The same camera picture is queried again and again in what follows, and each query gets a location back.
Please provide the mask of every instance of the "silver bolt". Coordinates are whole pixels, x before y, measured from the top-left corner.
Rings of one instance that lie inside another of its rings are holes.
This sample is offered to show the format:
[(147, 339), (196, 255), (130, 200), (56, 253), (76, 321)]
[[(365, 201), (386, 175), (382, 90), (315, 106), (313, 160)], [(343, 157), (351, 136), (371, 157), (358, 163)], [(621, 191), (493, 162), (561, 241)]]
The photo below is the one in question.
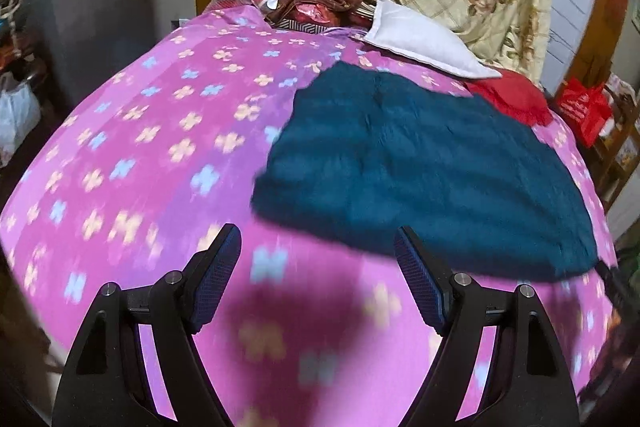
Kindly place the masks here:
[(107, 284), (103, 284), (102, 288), (100, 288), (100, 293), (105, 296), (109, 296), (118, 289), (118, 285), (114, 282), (108, 282)]
[(456, 273), (453, 276), (453, 280), (460, 284), (460, 286), (469, 286), (471, 284), (471, 277), (462, 272)]
[(536, 294), (536, 291), (528, 284), (520, 286), (520, 293), (522, 293), (527, 299)]
[(171, 270), (164, 276), (164, 282), (169, 284), (175, 284), (182, 280), (182, 272), (180, 270)]

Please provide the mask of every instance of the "red plastic bag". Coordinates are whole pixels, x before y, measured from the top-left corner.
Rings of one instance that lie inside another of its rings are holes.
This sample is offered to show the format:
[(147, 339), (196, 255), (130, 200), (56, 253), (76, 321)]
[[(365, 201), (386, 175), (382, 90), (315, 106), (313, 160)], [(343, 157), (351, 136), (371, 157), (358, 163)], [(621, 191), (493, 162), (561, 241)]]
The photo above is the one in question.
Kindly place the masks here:
[(612, 114), (602, 87), (584, 87), (576, 78), (572, 78), (558, 99), (564, 121), (575, 137), (587, 147), (593, 145)]

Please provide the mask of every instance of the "pink bedsheet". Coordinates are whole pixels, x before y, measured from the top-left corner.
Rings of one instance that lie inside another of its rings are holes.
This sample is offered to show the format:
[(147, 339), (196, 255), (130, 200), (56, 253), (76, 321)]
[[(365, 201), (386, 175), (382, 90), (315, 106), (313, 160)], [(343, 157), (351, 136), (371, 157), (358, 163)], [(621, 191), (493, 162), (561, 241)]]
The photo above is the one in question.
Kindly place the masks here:
[[(104, 282), (151, 284), (207, 247), (223, 223), (236, 223), (242, 255), (213, 322), (196, 337), (233, 422), (397, 425), (440, 338), (422, 322), (395, 261), (262, 223), (248, 204), (295, 90), (336, 60), (469, 96), (457, 81), (381, 55), (348, 32), (273, 30), (254, 8), (240, 7), (197, 17), (84, 100), (0, 221), (15, 276), (46, 330), (70, 347)], [(611, 263), (602, 207), (572, 134), (557, 117), (534, 131), (571, 172), (598, 252)], [(579, 389), (611, 311), (602, 282), (590, 273), (535, 288)], [(159, 410), (170, 415), (146, 330), (143, 340)], [(478, 403), (491, 342), (488, 332), (461, 415)]]

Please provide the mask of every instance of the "white pillow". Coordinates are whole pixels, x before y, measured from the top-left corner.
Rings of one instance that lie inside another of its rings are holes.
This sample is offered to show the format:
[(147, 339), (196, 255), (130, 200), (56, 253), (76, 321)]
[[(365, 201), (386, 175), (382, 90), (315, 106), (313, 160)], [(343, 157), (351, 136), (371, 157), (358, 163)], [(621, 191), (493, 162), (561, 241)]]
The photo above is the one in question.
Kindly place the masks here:
[(391, 0), (378, 0), (373, 26), (362, 40), (462, 78), (502, 76), (483, 66), (454, 32)]

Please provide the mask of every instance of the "bedsheet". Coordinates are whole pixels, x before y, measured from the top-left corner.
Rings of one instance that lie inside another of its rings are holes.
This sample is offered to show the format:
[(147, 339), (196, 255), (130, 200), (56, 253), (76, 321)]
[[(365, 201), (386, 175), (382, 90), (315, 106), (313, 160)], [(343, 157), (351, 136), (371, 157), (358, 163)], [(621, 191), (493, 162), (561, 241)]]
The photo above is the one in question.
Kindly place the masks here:
[[(337, 60), (401, 74), (451, 96), (458, 81), (365, 47), (347, 30), (273, 30), (253, 7), (215, 10), (167, 36), (109, 79), (52, 136), (0, 217), (17, 280), (44, 328), (66, 348), (99, 287), (147, 285), (182, 268), (223, 223), (242, 255), (200, 356), (240, 427), (395, 426), (440, 338), (424, 325), (390, 259), (255, 219), (255, 174), (286, 123), (294, 92)], [(614, 254), (593, 183), (562, 121), (535, 127), (580, 188), (599, 255)], [(478, 278), (512, 290), (517, 281)], [(595, 274), (536, 284), (581, 388), (610, 304)], [(161, 413), (171, 415), (148, 328), (143, 349)], [(461, 416), (475, 410), (492, 332)]]

